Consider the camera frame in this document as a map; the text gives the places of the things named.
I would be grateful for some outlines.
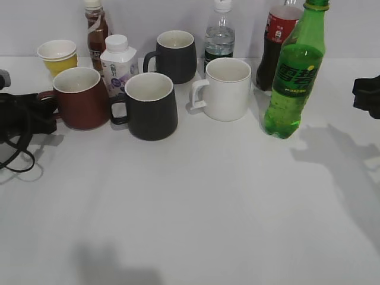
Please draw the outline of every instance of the brown bottle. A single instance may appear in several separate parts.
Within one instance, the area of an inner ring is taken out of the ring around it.
[[[94,68],[103,75],[100,55],[106,50],[105,40],[110,31],[100,0],[84,0],[85,16],[88,20],[88,48]]]

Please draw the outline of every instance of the paper cup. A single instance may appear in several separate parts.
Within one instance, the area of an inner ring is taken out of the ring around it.
[[[43,59],[53,77],[66,69],[78,66],[77,47],[70,40],[52,40],[44,43],[37,49],[37,54]]]

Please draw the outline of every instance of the green plastic bottle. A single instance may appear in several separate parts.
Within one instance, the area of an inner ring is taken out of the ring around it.
[[[271,103],[264,117],[265,131],[290,137],[313,89],[326,52],[324,15],[329,0],[306,0],[305,12],[283,43],[274,77]]]

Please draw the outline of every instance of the white cap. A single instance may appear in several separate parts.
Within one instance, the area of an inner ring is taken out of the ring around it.
[[[128,39],[122,34],[113,34],[107,37],[106,47],[111,53],[124,52],[129,48]]]
[[[214,0],[215,11],[229,12],[232,10],[232,0]]]
[[[84,0],[84,5],[86,8],[95,9],[102,6],[100,0]]]

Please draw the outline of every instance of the red label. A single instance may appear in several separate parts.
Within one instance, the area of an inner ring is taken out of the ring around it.
[[[283,43],[295,28],[298,20],[284,20],[269,13],[265,37],[274,43]]]

